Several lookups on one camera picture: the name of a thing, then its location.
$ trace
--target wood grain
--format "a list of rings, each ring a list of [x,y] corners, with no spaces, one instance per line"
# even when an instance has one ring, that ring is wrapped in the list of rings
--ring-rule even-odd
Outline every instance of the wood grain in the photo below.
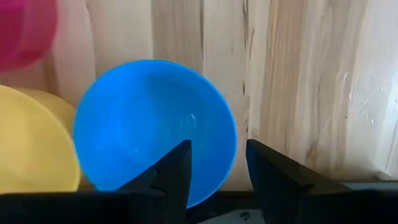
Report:
[[[0,76],[76,105],[95,77],[154,58],[226,98],[239,135],[223,190],[250,190],[255,138],[334,179],[398,179],[395,0],[59,0],[52,52]]]

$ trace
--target yellow plate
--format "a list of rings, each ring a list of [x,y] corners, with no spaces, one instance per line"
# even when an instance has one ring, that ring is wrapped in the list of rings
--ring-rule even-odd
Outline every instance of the yellow plate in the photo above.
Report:
[[[78,188],[74,115],[50,93],[0,85],[0,194]]]

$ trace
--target light wood panel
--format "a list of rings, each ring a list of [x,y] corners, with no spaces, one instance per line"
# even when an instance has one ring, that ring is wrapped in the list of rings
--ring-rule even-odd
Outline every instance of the light wood panel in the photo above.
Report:
[[[58,0],[53,50],[0,82],[76,105],[108,69],[154,58],[222,92],[239,134],[223,190],[249,190],[256,138],[335,179],[398,179],[395,0]]]

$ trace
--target bowl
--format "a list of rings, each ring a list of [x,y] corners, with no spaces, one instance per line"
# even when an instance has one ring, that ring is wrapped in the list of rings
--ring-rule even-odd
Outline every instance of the bowl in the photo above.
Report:
[[[75,191],[75,109],[44,91],[2,85],[0,104],[0,194]]]
[[[0,72],[42,58],[57,26],[56,0],[0,1]]]
[[[117,190],[191,139],[188,208],[225,181],[237,144],[219,91],[192,69],[162,60],[127,63],[100,76],[77,109],[73,135],[83,172],[104,191]]]

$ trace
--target pink bowl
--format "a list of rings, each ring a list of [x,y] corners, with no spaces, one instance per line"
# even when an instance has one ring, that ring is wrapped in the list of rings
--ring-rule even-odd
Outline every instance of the pink bowl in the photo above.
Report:
[[[0,0],[0,72],[43,57],[56,26],[56,0]]]

